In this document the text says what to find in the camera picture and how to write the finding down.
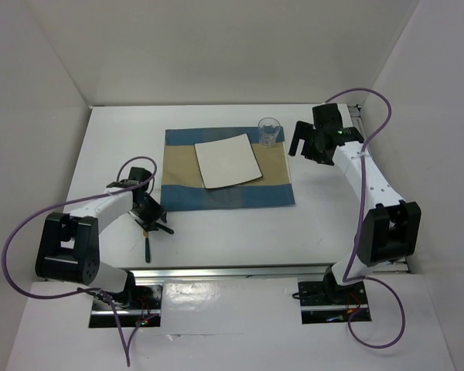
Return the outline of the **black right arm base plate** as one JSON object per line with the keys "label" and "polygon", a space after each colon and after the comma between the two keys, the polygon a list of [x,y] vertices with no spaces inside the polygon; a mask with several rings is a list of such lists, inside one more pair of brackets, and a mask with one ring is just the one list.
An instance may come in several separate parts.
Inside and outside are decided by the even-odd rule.
{"label": "black right arm base plate", "polygon": [[344,323],[352,314],[355,314],[354,322],[372,321],[362,282],[354,288],[329,294],[321,281],[301,281],[292,297],[300,304],[303,325]]}

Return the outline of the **white square plate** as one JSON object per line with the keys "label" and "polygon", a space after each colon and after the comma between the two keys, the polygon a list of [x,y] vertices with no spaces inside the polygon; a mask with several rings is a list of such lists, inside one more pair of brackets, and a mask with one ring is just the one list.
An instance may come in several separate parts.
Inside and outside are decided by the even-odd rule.
{"label": "white square plate", "polygon": [[220,189],[262,177],[247,134],[194,145],[205,189]]}

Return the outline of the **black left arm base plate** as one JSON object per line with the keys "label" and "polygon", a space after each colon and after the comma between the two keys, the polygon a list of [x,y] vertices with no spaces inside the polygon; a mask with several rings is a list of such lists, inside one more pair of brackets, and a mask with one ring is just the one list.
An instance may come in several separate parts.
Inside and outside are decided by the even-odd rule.
{"label": "black left arm base plate", "polygon": [[[135,299],[127,304],[114,301],[122,328],[157,328],[161,325],[161,284],[137,286]],[[117,324],[108,302],[98,295],[92,301],[89,328],[116,328]]]}

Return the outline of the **clear plastic cup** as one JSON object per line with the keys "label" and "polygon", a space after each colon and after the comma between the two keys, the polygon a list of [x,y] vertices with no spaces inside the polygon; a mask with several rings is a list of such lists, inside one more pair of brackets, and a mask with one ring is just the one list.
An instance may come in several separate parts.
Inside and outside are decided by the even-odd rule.
{"label": "clear plastic cup", "polygon": [[273,117],[264,117],[258,122],[259,143],[270,148],[275,145],[281,125]]}

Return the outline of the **blue beige striped placemat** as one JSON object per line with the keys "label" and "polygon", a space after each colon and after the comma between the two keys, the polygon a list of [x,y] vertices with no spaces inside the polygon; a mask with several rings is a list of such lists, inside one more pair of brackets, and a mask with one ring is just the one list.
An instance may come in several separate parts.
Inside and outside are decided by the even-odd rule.
{"label": "blue beige striped placemat", "polygon": [[[205,189],[194,145],[241,134],[248,136],[262,177],[240,185]],[[280,130],[275,145],[267,148],[259,143],[256,127],[166,130],[160,203],[168,211],[294,206],[284,131]]]}

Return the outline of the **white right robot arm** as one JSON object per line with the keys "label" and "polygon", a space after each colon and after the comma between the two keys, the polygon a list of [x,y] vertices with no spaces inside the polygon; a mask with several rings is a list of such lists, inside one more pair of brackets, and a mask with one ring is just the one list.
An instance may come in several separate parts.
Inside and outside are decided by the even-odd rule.
{"label": "white right robot arm", "polygon": [[385,179],[362,134],[344,125],[336,104],[318,105],[312,115],[312,123],[296,123],[289,155],[300,153],[318,164],[336,166],[360,200],[353,249],[326,270],[322,288],[315,293],[339,305],[375,267],[415,252],[421,208],[405,201]]}

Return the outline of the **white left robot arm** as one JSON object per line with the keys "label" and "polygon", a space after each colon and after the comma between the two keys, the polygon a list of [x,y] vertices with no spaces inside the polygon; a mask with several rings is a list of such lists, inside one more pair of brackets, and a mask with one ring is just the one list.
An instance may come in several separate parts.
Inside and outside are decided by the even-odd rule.
{"label": "white left robot arm", "polygon": [[132,167],[127,179],[110,183],[102,197],[71,211],[53,212],[46,217],[36,258],[38,277],[100,288],[119,308],[138,302],[144,290],[138,288],[132,272],[102,263],[100,234],[124,214],[130,215],[145,235],[145,261],[151,261],[148,234],[168,228],[167,212],[149,194],[152,173]]}

